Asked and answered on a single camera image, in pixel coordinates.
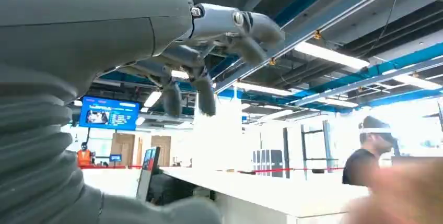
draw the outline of orange safety vest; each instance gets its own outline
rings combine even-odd
[[[86,149],[85,151],[79,150],[77,152],[77,162],[79,166],[91,165],[91,152],[89,149]]]

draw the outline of blue screen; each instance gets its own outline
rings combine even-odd
[[[133,131],[138,111],[136,102],[84,96],[79,125]]]
[[[109,161],[120,162],[122,161],[122,155],[109,155]]]

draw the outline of white countertop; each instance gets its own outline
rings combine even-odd
[[[297,218],[344,213],[351,200],[368,195],[368,189],[359,186],[193,168],[162,170],[172,177]]]

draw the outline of red barrier tape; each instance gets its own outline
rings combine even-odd
[[[98,166],[98,165],[90,165],[90,166],[80,166],[81,169],[140,169],[142,166]]]
[[[90,166],[80,166],[81,169],[141,169],[142,166],[98,166],[98,165],[90,165]],[[342,170],[343,168],[277,168],[277,169],[263,169],[263,170],[252,170],[250,172],[255,173],[267,173],[267,172],[282,172],[282,171],[309,171],[309,170],[324,170],[324,171],[331,171],[331,170]]]
[[[252,172],[256,173],[266,173],[266,172],[282,172],[282,171],[309,171],[309,170],[324,170],[324,171],[331,171],[331,170],[342,170],[343,168],[278,168],[278,169],[264,169],[264,170],[252,170]]]

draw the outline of wooden door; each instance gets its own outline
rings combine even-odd
[[[152,136],[151,146],[160,147],[160,156],[158,157],[158,165],[160,167],[170,166],[171,155],[171,137],[170,136]]]
[[[111,154],[122,155],[122,161],[116,162],[116,166],[131,166],[134,155],[134,139],[133,134],[115,133],[112,135]]]
[[[142,165],[142,152],[143,152],[143,139],[141,137],[138,138],[138,146],[137,146],[137,166]]]

